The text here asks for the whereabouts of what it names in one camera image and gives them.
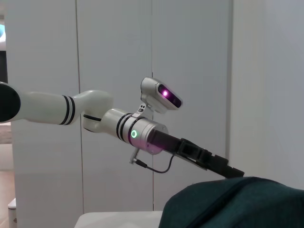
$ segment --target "black cable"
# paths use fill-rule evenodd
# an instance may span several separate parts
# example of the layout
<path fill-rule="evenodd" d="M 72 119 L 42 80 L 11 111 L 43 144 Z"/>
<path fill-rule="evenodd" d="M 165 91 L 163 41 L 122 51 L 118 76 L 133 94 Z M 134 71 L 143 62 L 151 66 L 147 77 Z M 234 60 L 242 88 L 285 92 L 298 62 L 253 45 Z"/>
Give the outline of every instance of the black cable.
<path fill-rule="evenodd" d="M 135 163 L 138 164 L 138 165 L 140 165 L 140 166 L 142 166 L 142 167 L 144 167 L 144 168 L 147 168 L 147 169 L 149 169 L 149 170 L 152 170 L 153 172 L 156 172 L 156 173 L 166 173 L 166 172 L 169 171 L 169 169 L 170 169 L 170 167 L 171 167 L 171 163 L 172 163 L 173 157 L 174 157 L 174 155 L 172 155 L 172 157 L 170 158 L 169 166 L 168 166 L 168 168 L 167 168 L 165 171 L 158 171 L 158 170 L 155 170 L 155 169 L 149 167 L 146 163 L 142 162 L 141 160 L 136 160 Z"/>

